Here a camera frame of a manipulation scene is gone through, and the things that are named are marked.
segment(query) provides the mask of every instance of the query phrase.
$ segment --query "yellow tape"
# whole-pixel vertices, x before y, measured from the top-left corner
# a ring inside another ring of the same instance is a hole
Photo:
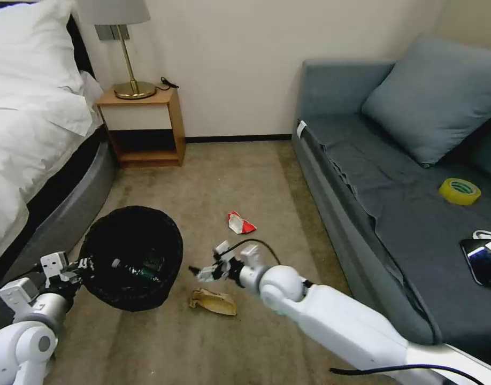
[[[450,203],[461,206],[470,206],[481,196],[481,190],[476,185],[458,178],[445,179],[438,191]]]

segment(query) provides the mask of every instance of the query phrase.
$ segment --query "banana peel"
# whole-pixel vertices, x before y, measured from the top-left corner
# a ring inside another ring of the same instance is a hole
[[[229,294],[214,293],[206,289],[197,289],[192,292],[190,307],[203,307],[211,312],[223,315],[236,315],[236,304]]]

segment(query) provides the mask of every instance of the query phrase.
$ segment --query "beige wall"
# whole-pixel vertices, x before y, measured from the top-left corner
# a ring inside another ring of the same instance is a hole
[[[436,34],[491,49],[491,0],[449,0]]]
[[[289,133],[304,59],[397,57],[443,1],[147,0],[129,54],[138,79],[180,86],[187,136]],[[119,42],[79,26],[103,87],[126,81]]]

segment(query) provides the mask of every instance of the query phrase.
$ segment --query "table lamp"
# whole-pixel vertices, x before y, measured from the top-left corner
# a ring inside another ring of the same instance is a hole
[[[154,84],[135,80],[120,28],[124,24],[138,24],[151,19],[144,0],[78,0],[77,3],[81,21],[94,25],[117,26],[128,67],[129,83],[116,84],[113,88],[115,95],[121,99],[143,99],[154,95]]]

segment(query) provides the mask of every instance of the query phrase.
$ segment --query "wooden nightstand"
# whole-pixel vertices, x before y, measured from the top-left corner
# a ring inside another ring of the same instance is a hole
[[[176,89],[125,100],[113,89],[97,102],[121,167],[181,166],[185,130]]]

